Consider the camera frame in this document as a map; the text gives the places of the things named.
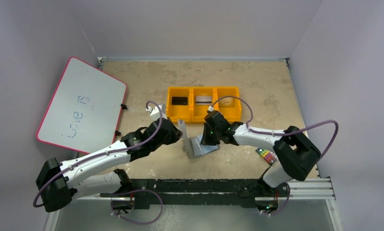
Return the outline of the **grey leather card holder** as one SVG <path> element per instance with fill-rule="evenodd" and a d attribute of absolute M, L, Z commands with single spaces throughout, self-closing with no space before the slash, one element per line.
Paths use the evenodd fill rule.
<path fill-rule="evenodd" d="M 183 150 L 189 159 L 203 157 L 220 149 L 219 145 L 212 146 L 200 144 L 202 138 L 203 135 L 200 134 L 195 137 L 183 139 Z"/>

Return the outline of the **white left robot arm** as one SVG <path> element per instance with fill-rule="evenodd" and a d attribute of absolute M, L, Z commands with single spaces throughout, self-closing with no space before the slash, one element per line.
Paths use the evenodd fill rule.
<path fill-rule="evenodd" d="M 38 194 L 33 206 L 44 207 L 46 212 L 57 211 L 84 192 L 85 180 L 110 167 L 147 157 L 162 145 L 178 142 L 182 135 L 170 119 L 157 119 L 84 157 L 63 162 L 48 159 L 36 178 Z"/>

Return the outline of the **white VIP card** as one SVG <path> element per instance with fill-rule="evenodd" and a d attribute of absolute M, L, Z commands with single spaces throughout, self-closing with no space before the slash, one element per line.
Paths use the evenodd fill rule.
<path fill-rule="evenodd" d="M 187 135 L 187 127 L 186 127 L 185 121 L 181 120 L 181 119 L 178 119 L 177 122 L 178 122 L 178 129 L 182 132 L 181 138 L 182 139 L 187 139 L 188 135 Z"/>

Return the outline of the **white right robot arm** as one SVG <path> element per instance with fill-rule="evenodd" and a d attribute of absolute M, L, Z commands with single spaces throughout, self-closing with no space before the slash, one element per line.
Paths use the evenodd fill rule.
<path fill-rule="evenodd" d="M 263 148 L 276 154 L 278 162 L 259 178 L 258 190 L 269 196 L 282 183 L 292 179 L 304 181 L 320 160 L 320 150 L 295 126 L 275 132 L 253 130 L 242 122 L 229 123 L 219 111 L 209 112 L 205 118 L 201 144 L 215 146 L 220 142 L 235 146 Z"/>

